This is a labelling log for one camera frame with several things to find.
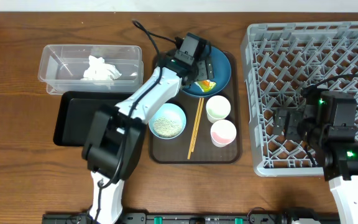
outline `wooden chopstick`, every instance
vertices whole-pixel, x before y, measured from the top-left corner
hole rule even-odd
[[[190,159],[191,153],[194,152],[194,148],[196,146],[198,126],[200,125],[201,114],[203,112],[203,105],[204,105],[204,98],[200,98],[198,100],[196,118],[194,121],[193,133],[191,134],[191,141],[190,141],[190,147],[189,147],[189,153],[187,155],[187,159]]]

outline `table surface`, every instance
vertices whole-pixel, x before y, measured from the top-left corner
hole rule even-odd
[[[93,183],[81,148],[52,142],[60,97],[48,95],[37,79],[41,52],[47,44],[138,45],[146,80],[155,51],[131,19],[168,37],[200,35],[232,53],[242,71],[240,43],[250,24],[356,21],[358,14],[0,12],[0,223],[40,223],[44,213],[74,213],[91,205]],[[156,42],[160,50],[172,48]],[[126,181],[123,206],[160,213],[247,213],[256,206],[337,212],[323,178],[255,174],[243,83],[239,96],[244,152],[237,163],[160,165],[149,158],[146,137],[139,165]]]

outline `crumpled white tissue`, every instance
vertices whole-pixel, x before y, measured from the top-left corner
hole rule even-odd
[[[104,63],[102,57],[96,58],[89,56],[89,68],[84,72],[81,80],[116,80],[121,77],[121,73],[114,65]]]

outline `pink cup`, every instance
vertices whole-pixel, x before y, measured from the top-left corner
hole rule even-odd
[[[216,147],[227,146],[235,140],[236,135],[235,125],[225,119],[215,122],[211,127],[211,139]]]

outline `dish rack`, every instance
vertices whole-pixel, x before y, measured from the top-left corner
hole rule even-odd
[[[303,87],[331,76],[358,74],[358,22],[252,24],[242,41],[241,57],[255,173],[323,175],[322,168],[311,166],[303,142],[272,134],[273,112],[303,107]],[[358,127],[358,78],[340,78],[327,87],[354,95]]]

